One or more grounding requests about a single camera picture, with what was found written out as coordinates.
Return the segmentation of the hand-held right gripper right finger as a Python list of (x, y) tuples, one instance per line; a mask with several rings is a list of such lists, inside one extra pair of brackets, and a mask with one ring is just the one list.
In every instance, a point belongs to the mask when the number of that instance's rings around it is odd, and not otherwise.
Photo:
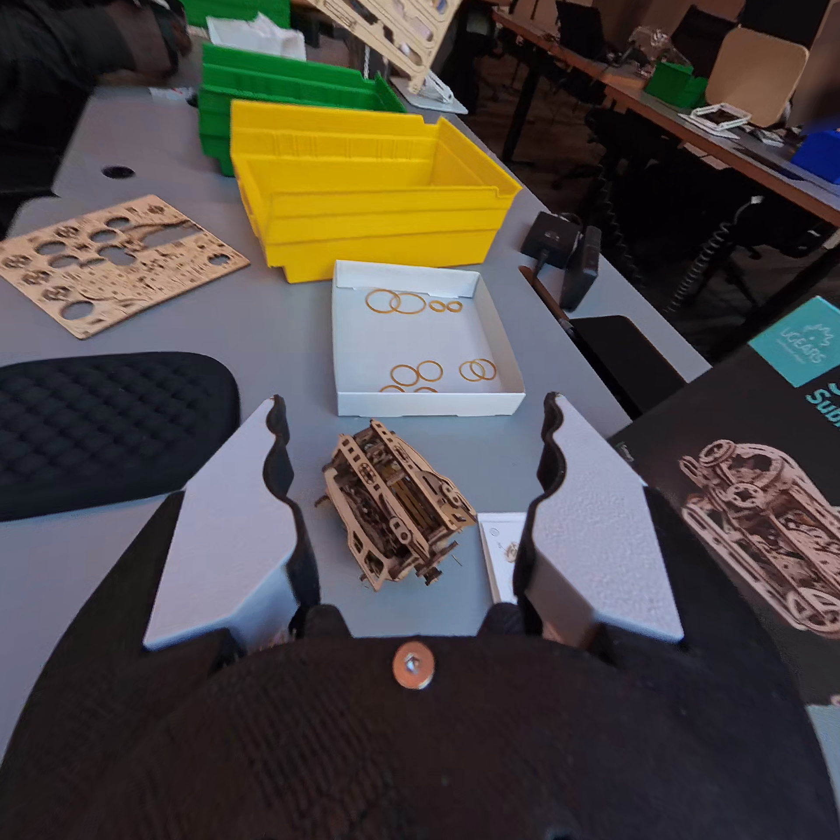
[(528, 509), (514, 591), (543, 636), (584, 648), (603, 626), (677, 644), (685, 633), (646, 485), (562, 394), (543, 402), (542, 494)]

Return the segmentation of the white cardboard tray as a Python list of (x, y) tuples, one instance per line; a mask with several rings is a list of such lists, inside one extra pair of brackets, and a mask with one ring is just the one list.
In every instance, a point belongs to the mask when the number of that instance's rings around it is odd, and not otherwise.
[(526, 395), (481, 274), (337, 260), (332, 361), (341, 417), (504, 417)]

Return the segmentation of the white crumpled paper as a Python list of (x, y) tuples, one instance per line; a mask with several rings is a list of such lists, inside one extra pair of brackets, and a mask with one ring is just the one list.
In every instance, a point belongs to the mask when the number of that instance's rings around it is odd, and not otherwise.
[(282, 28), (258, 13), (253, 20), (207, 16), (206, 27), (215, 46), (293, 60), (307, 60), (303, 33)]

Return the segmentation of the black quilted wrist rest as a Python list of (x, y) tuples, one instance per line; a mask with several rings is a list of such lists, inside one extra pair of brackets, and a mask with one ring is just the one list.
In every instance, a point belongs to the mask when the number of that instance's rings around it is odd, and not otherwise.
[(186, 352), (1, 370), (1, 521), (180, 490), (238, 429), (233, 374)]

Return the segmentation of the yellow plastic bin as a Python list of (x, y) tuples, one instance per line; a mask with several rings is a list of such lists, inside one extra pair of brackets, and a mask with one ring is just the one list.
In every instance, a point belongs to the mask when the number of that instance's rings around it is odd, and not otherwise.
[(248, 220), (266, 251), (304, 249), (455, 252), (436, 256), (452, 264), (480, 261), (501, 227), (510, 203), (490, 190), (360, 193), (281, 193), (267, 209), (243, 199)]
[(259, 247), (270, 268), (282, 269), (287, 282), (330, 280), (339, 261), (450, 268), (480, 265), (490, 250), (498, 228), (454, 233), (372, 235), (294, 241)]
[(230, 158), (253, 224), (280, 193), (478, 190), (509, 208), (520, 182), (445, 118), (234, 100)]

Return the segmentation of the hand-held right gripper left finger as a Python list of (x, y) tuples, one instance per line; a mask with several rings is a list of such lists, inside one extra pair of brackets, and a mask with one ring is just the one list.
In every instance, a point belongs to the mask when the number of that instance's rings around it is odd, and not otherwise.
[(262, 402), (184, 487), (143, 645), (219, 629), (247, 652), (296, 631), (321, 601), (306, 523), (290, 499), (286, 404)]

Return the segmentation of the brown wooden rod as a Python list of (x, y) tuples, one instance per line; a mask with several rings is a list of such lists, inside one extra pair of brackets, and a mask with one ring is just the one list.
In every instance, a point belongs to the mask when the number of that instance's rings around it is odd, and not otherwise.
[(567, 333), (567, 335), (574, 338), (574, 328), (570, 319), (561, 309), (560, 304), (553, 299), (548, 289), (543, 285), (541, 280), (534, 273), (533, 269), (528, 266), (520, 266), (519, 271), (530, 287), (537, 293), (546, 308), (549, 309), (561, 328)]

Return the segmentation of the black rectangular power block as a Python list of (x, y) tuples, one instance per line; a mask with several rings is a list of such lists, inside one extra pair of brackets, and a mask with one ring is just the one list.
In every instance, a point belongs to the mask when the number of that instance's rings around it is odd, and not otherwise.
[(602, 252), (602, 231), (586, 226), (563, 273), (559, 304), (572, 312), (582, 303), (599, 275)]

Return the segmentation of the background wooden table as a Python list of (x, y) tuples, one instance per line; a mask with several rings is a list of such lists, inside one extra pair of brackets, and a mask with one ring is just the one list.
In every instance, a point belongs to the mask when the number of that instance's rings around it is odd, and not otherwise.
[(538, 59), (547, 61), (551, 67), (578, 70), (609, 88), (642, 91), (647, 85), (647, 80), (638, 74), (634, 66), (630, 64), (616, 66), (582, 56), (573, 49), (563, 46), (559, 35), (555, 35), (531, 20), (519, 19), (500, 9), (493, 11), (491, 16), (501, 30), (510, 33), (511, 44), (528, 45), (537, 52)]
[(709, 156), (751, 178), (798, 207), (839, 226), (839, 187), (786, 160), (778, 150), (739, 134), (735, 140), (715, 137), (683, 119), (679, 112), (647, 93), (611, 82), (605, 95), (674, 134)]

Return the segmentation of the beige rounded panel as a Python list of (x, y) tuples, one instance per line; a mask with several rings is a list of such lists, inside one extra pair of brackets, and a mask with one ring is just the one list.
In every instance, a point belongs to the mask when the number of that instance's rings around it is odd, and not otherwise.
[(768, 128), (781, 120), (808, 57), (803, 45), (736, 27), (722, 41), (706, 102), (748, 112), (753, 124)]

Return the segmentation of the plywood sheet with round holes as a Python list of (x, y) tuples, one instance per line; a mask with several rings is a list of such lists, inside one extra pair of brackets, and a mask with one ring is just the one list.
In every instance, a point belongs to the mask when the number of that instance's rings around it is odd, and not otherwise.
[(156, 195), (6, 238), (1, 246), (2, 279), (78, 340), (249, 264)]

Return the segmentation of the black model kit box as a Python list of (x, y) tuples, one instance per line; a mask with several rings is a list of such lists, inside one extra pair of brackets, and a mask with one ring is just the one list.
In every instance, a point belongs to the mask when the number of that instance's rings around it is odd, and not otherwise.
[(814, 297), (612, 438), (838, 707), (839, 311)]

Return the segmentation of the small green background bin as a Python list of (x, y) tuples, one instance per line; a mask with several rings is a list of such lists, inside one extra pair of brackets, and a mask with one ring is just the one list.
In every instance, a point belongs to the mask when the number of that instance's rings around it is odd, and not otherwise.
[(692, 110), (702, 107), (705, 102), (707, 84), (707, 78), (694, 75), (691, 65), (661, 60), (644, 91), (676, 109)]

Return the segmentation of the blue plastic bin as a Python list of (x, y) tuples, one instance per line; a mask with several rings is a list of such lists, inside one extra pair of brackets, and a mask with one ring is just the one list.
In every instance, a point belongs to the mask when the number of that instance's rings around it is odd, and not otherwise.
[(791, 163), (825, 182), (839, 185), (839, 129), (808, 134)]

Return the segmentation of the white frame stand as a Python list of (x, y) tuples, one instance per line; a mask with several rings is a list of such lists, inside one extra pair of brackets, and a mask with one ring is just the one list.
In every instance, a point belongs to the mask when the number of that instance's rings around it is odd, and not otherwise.
[(680, 118), (716, 137), (735, 140), (735, 129), (747, 125), (752, 114), (735, 108), (728, 103), (719, 103), (701, 108), (694, 108), (688, 113), (681, 113)]

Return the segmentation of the white instruction booklet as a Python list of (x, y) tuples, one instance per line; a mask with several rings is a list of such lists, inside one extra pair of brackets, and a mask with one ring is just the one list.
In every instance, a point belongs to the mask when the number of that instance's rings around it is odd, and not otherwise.
[(478, 514), (479, 535), (493, 603), (516, 604), (513, 571), (526, 522), (525, 512)]

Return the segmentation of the group of tan rubber bands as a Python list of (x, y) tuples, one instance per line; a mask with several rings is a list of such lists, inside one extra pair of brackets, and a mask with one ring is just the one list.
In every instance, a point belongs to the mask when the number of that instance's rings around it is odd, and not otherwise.
[(385, 395), (492, 392), (499, 366), (472, 298), (374, 288), (364, 296), (366, 392)]

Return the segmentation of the partly built wooden model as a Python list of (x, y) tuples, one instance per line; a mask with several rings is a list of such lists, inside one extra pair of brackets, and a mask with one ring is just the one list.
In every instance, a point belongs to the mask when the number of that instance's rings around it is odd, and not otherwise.
[(457, 486), (378, 419), (341, 434), (322, 468), (325, 496), (339, 514), (363, 578), (378, 592), (410, 573), (435, 582), (456, 535), (477, 524)]

